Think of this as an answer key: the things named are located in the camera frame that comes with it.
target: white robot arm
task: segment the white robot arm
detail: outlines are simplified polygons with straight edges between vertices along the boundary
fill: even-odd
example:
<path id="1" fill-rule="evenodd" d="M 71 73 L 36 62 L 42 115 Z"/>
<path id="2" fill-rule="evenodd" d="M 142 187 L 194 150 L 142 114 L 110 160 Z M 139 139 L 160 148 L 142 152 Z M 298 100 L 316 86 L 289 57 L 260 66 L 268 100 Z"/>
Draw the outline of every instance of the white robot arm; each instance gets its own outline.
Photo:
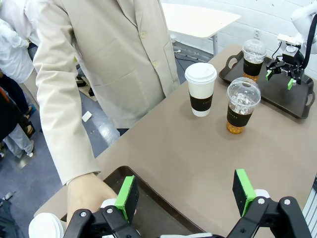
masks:
<path id="1" fill-rule="evenodd" d="M 314 15 L 317 13 L 317 1 L 312 4 L 295 10 L 291 16 L 292 22 L 299 34 L 295 37 L 297 42 L 301 44 L 301 51 L 305 52 L 307 46 L 307 38 Z M 317 34 L 314 37 L 311 54 L 317 54 Z"/>
<path id="2" fill-rule="evenodd" d="M 274 74 L 288 75 L 288 89 L 301 84 L 310 54 L 317 54 L 317 2 L 294 11 L 291 19 L 299 34 L 296 37 L 278 35 L 283 54 L 273 59 L 266 67 L 268 81 Z"/>

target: hand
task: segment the hand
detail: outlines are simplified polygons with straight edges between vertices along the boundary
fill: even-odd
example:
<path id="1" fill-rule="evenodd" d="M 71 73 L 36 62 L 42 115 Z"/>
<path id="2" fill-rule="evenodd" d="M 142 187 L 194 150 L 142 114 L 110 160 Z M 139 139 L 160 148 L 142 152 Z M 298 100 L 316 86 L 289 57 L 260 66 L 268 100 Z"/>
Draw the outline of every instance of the hand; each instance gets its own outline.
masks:
<path id="1" fill-rule="evenodd" d="M 93 173 L 75 178 L 67 188 L 67 225 L 78 209 L 89 209 L 94 213 L 103 201 L 117 198 L 117 194 Z"/>

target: tray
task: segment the tray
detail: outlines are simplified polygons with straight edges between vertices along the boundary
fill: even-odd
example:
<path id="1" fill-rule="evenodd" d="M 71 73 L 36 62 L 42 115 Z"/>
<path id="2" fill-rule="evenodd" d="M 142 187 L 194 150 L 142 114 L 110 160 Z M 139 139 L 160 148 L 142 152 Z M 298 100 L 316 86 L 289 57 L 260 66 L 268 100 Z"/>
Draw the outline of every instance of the tray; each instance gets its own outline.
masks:
<path id="1" fill-rule="evenodd" d="M 236 59 L 232 67 L 230 62 Z M 276 106 L 284 112 L 292 115 L 298 119 L 306 119 L 309 114 L 311 105 L 315 101 L 314 81 L 305 75 L 301 85 L 296 85 L 287 90 L 287 84 L 290 78 L 284 74 L 275 74 L 267 81 L 266 66 L 272 59 L 265 57 L 262 65 L 261 72 L 258 78 L 258 85 L 261 90 L 261 97 L 264 101 Z M 220 71 L 219 77 L 226 83 L 231 83 L 234 79 L 242 77 L 243 75 L 243 52 L 228 58 L 225 68 Z"/>
<path id="2" fill-rule="evenodd" d="M 129 167 L 119 167 L 104 182 L 118 193 L 125 177 L 132 175 L 136 177 L 139 188 L 137 213 L 133 218 L 132 225 L 140 232 L 142 238 L 158 238 L 160 235 L 191 235 L 204 232 L 203 229 L 187 219 L 157 194 Z"/>

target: table leg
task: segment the table leg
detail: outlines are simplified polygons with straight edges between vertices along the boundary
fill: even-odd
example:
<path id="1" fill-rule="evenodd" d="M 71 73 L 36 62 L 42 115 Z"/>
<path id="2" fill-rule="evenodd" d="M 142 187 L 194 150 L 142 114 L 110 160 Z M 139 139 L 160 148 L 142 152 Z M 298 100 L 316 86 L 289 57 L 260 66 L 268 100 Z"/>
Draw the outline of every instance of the table leg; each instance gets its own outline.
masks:
<path id="1" fill-rule="evenodd" d="M 218 55 L 218 34 L 212 36 L 213 56 Z"/>

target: beige jacket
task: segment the beige jacket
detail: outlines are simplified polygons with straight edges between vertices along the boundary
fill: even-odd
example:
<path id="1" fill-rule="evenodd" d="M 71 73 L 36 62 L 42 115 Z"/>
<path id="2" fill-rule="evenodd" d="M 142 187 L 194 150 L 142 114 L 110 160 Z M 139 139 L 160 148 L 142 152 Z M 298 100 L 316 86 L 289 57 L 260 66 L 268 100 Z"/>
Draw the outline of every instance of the beige jacket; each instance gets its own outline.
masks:
<path id="1" fill-rule="evenodd" d="M 75 52 L 117 128 L 179 86 L 159 0 L 42 0 L 34 58 L 42 129 L 63 184 L 99 170 L 81 122 Z"/>

